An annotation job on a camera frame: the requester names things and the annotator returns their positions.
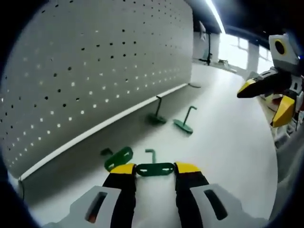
metal stand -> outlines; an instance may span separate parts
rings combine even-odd
[[[189,116],[189,113],[190,113],[190,110],[191,109],[195,109],[197,110],[196,107],[194,106],[190,106],[190,108],[188,109],[188,112],[187,112],[187,115],[186,115],[186,118],[184,120],[184,122],[180,121],[180,120],[173,120],[174,124],[177,125],[179,128],[181,128],[183,131],[189,133],[189,134],[192,134],[193,133],[193,129],[191,127],[189,127],[188,125],[186,125],[186,121],[188,119],[188,116]]]
[[[148,120],[151,124],[165,124],[167,122],[167,120],[164,117],[158,115],[158,112],[159,112],[161,104],[162,104],[162,98],[159,96],[156,96],[156,97],[159,99],[156,113],[148,114]]]

hole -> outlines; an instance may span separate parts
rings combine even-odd
[[[94,201],[92,202],[85,219],[90,223],[95,223],[97,219],[98,212],[101,208],[103,201],[107,196],[106,192],[99,192]]]
[[[214,213],[218,220],[223,220],[228,216],[227,211],[222,204],[222,202],[219,200],[217,195],[212,190],[206,190],[204,191],[205,195],[207,196],[208,200],[210,201],[210,204],[214,210]]]

black cable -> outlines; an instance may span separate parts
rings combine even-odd
[[[22,180],[21,180],[21,177],[19,178],[19,183],[20,183],[20,185],[21,185],[21,187],[22,187],[22,200],[24,201],[24,184],[23,184],[23,182],[22,182]]]

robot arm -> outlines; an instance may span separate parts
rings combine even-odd
[[[274,67],[247,80],[237,93],[237,97],[282,94],[283,98],[271,122],[273,127],[280,127],[288,124],[303,104],[300,61],[287,34],[269,36],[269,44]]]

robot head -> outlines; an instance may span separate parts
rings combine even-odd
[[[275,68],[300,76],[299,58],[289,41],[288,35],[269,36],[269,45]]]

